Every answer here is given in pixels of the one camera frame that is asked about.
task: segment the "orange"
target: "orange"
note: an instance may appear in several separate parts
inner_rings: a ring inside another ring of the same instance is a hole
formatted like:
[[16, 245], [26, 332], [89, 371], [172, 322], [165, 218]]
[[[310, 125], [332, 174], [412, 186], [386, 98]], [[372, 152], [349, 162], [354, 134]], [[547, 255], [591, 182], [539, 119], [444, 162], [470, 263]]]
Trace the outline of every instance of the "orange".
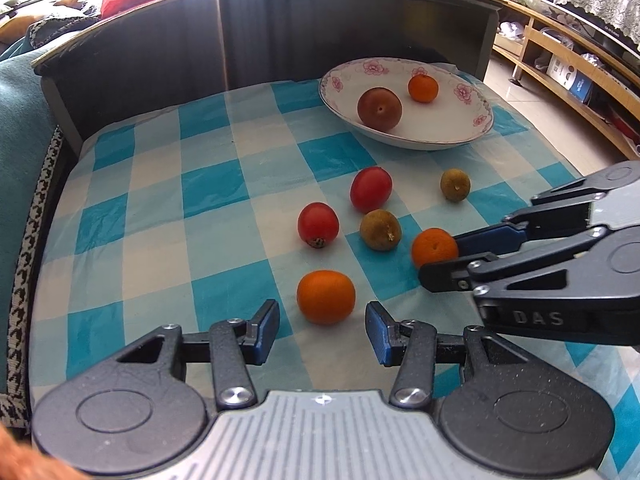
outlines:
[[458, 257], [458, 244], [444, 229], [432, 227], [415, 237], [411, 245], [411, 260], [420, 269], [432, 264]]
[[314, 270], [298, 283], [298, 306], [304, 316], [320, 325], [345, 319], [356, 304], [353, 282], [336, 270]]
[[419, 103], [430, 103], [438, 96], [438, 82], [426, 74], [416, 74], [409, 80], [409, 95]]

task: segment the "tomato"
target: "tomato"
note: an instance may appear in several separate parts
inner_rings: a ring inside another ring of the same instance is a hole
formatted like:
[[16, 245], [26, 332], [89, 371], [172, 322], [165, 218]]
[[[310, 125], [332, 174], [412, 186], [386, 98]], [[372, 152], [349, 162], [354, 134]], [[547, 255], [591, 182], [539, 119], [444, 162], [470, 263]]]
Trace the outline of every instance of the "tomato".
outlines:
[[298, 234], [307, 244], [320, 249], [333, 242], [340, 222], [333, 209], [322, 202], [307, 205], [298, 217]]
[[382, 168], [373, 166], [361, 170], [351, 184], [351, 203], [361, 213], [380, 209], [391, 196], [393, 181]]

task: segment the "kiwifruit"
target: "kiwifruit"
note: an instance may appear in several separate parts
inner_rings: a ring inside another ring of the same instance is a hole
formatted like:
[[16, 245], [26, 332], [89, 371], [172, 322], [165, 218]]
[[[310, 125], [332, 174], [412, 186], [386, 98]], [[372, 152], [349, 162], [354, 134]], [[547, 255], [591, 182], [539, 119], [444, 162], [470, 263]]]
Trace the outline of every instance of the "kiwifruit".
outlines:
[[462, 170], [447, 170], [440, 179], [440, 189], [447, 200], [460, 202], [471, 191], [471, 181], [468, 174]]
[[360, 222], [360, 236], [374, 251], [390, 251], [400, 243], [400, 222], [389, 211], [376, 209], [364, 215]]

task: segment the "blue checkered tablecloth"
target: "blue checkered tablecloth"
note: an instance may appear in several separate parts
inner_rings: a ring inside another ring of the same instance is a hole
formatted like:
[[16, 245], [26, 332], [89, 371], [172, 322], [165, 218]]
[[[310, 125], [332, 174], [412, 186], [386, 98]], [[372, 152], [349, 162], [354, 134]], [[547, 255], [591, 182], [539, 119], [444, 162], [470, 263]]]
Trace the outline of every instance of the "blue checkered tablecloth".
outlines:
[[[391, 388], [397, 369], [378, 365], [364, 307], [380, 300], [396, 319], [420, 319], [440, 332], [479, 322], [468, 294], [431, 294], [409, 258], [415, 235], [452, 234], [500, 221], [577, 172], [523, 116], [487, 86], [494, 129], [471, 144], [412, 152], [350, 132], [321, 103], [318, 82], [242, 88], [108, 126], [84, 146], [50, 229], [33, 311], [33, 401], [155, 327], [208, 330], [250, 317], [267, 298], [282, 307], [278, 339], [256, 387]], [[360, 240], [349, 200], [355, 173], [373, 165], [392, 176], [386, 204], [402, 225], [390, 253]], [[440, 175], [461, 168], [468, 200], [447, 203]], [[322, 250], [300, 241], [296, 221], [310, 202], [340, 219]], [[315, 269], [348, 275], [356, 309], [344, 322], [311, 325], [296, 305], [300, 278]], [[631, 348], [514, 338], [516, 343], [598, 390], [613, 407], [616, 433], [602, 465], [610, 480], [640, 477], [640, 356]], [[210, 395], [207, 365], [188, 382]], [[439, 367], [436, 394], [457, 384]]]

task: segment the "tile floor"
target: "tile floor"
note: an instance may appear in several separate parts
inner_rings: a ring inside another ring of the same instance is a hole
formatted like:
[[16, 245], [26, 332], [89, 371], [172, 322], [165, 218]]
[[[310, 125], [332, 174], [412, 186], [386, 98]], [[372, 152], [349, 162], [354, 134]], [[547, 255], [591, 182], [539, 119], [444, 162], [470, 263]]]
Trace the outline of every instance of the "tile floor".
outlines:
[[610, 166], [624, 156], [598, 130], [527, 74], [522, 87], [509, 83], [513, 63], [494, 54], [484, 82], [523, 114], [581, 173]]

